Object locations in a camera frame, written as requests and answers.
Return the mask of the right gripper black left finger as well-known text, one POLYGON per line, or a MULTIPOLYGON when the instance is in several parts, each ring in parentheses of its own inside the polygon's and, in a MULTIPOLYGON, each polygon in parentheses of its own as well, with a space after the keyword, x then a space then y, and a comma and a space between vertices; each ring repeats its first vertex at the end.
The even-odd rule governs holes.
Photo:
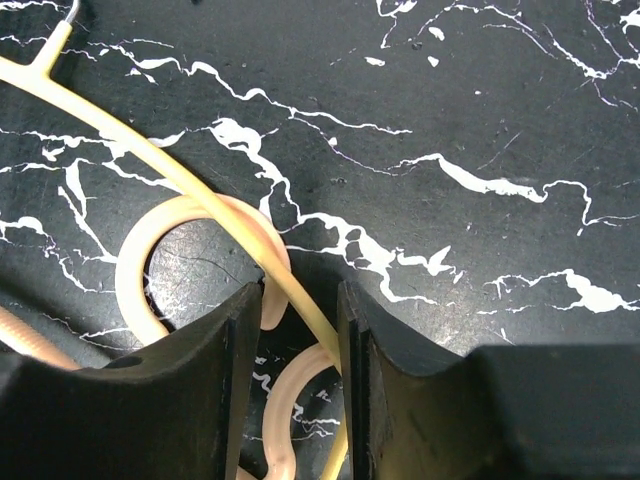
POLYGON ((248 283, 100 369, 1 357, 5 479, 232 479, 261 319, 248 283))

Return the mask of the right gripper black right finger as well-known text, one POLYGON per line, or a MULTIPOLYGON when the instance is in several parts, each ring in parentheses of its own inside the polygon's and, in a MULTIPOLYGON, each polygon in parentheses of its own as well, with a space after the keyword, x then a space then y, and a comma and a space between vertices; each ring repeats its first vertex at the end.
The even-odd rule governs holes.
POLYGON ((637 345, 460 356, 349 281, 337 318, 354 478, 638 477, 637 345))

